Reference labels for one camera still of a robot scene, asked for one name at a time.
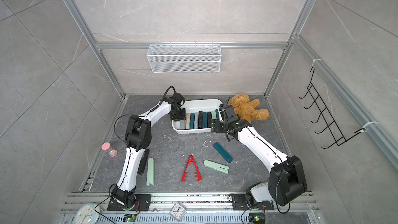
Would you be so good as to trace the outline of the beige wooden pliers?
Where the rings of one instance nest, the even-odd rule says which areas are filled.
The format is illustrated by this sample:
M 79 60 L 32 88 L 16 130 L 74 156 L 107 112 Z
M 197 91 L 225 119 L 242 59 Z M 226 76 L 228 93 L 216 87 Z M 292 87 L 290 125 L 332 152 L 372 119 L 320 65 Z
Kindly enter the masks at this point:
M 189 130 L 189 129 L 190 129 L 190 118 L 191 118 L 191 114 L 190 114 L 190 113 L 187 113 L 187 117 L 186 117 L 186 127 L 185 127 L 186 130 Z

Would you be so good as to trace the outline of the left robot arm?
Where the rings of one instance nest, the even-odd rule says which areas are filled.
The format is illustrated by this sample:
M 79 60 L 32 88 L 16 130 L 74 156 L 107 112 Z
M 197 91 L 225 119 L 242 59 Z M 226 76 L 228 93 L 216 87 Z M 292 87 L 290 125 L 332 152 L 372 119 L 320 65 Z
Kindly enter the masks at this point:
M 163 95 L 161 100 L 143 114 L 129 117 L 124 136 L 126 157 L 121 176 L 110 193 L 110 198 L 131 210 L 136 204 L 134 196 L 136 177 L 146 148 L 152 140 L 152 126 L 163 116 L 170 114 L 172 120 L 185 120 L 186 110 L 182 108 L 185 98 L 178 92 L 171 97 Z

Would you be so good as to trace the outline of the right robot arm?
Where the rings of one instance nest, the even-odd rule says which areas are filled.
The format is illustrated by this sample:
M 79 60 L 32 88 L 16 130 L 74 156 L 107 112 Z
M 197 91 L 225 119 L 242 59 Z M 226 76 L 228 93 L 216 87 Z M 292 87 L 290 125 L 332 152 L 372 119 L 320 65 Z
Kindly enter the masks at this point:
M 303 164 L 297 156 L 289 157 L 264 139 L 256 129 L 235 114 L 231 105 L 221 104 L 219 120 L 210 123 L 211 132 L 225 133 L 249 148 L 266 166 L 268 181 L 258 183 L 246 190 L 249 206 L 264 201 L 273 201 L 276 206 L 285 206 L 308 190 Z

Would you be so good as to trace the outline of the light green pliers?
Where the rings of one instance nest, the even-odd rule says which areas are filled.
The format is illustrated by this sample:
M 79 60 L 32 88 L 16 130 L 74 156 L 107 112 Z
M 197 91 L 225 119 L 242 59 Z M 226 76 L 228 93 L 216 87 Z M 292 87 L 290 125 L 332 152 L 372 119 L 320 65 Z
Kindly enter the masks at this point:
M 149 158 L 147 163 L 148 163 L 148 168 L 147 168 L 146 185 L 147 186 L 153 186 L 154 185 L 154 159 L 153 158 Z
M 212 119 L 217 119 L 216 111 L 212 111 L 211 115 L 212 115 Z
M 209 160 L 204 161 L 204 166 L 207 168 L 210 168 L 212 170 L 215 170 L 217 172 L 223 173 L 223 174 L 229 173 L 229 166 L 225 166 L 223 164 L 219 164 L 219 163 L 212 162 Z

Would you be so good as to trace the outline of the grey pliers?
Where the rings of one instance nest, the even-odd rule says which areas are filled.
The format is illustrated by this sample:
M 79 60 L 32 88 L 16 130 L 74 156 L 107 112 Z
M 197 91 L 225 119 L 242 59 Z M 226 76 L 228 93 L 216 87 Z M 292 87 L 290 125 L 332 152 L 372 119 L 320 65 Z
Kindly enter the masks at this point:
M 186 121 L 185 120 L 181 120 L 179 123 L 180 123 L 179 129 L 180 130 L 185 130 L 186 129 Z
M 198 129 L 199 126 L 199 113 L 195 113 L 195 119 L 194 119 L 194 129 Z

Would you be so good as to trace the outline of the dark teal pliers floor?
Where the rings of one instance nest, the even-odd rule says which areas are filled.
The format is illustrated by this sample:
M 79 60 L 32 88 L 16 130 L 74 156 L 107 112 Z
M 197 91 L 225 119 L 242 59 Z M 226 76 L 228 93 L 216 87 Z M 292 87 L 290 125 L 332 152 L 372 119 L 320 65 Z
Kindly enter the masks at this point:
M 215 142 L 213 147 L 228 163 L 233 161 L 233 157 L 218 142 Z

